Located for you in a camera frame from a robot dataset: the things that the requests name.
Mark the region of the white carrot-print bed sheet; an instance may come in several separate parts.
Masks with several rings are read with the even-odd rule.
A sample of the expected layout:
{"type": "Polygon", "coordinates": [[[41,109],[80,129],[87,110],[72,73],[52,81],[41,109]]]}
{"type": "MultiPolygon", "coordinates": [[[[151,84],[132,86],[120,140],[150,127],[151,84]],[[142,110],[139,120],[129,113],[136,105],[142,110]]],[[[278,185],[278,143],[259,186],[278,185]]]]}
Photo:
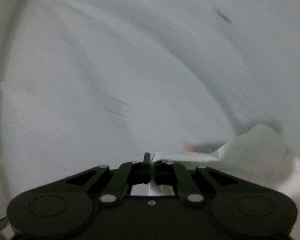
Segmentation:
{"type": "Polygon", "coordinates": [[[300,156],[300,0],[0,0],[0,149],[179,151],[277,130],[300,156]]]}

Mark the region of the white garment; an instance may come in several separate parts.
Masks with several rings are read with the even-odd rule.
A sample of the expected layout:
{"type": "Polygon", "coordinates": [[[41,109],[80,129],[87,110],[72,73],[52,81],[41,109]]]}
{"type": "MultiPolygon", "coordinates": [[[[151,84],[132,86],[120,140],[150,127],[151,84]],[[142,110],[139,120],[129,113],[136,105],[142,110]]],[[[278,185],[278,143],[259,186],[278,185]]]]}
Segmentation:
{"type": "Polygon", "coordinates": [[[252,183],[300,198],[300,159],[282,137],[266,125],[216,144],[187,144],[181,152],[158,152],[152,163],[171,161],[189,170],[204,165],[252,183]]]}

